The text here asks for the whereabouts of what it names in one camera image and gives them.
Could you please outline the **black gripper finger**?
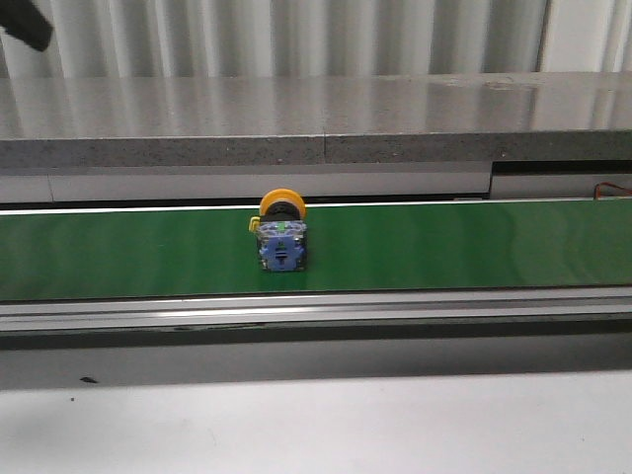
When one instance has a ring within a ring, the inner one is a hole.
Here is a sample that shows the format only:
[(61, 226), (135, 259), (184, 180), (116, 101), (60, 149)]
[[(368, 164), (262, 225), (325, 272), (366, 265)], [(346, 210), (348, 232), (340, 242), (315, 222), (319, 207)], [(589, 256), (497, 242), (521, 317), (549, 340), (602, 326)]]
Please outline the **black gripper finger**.
[(49, 47), (53, 25), (30, 0), (1, 0), (1, 28), (36, 51)]

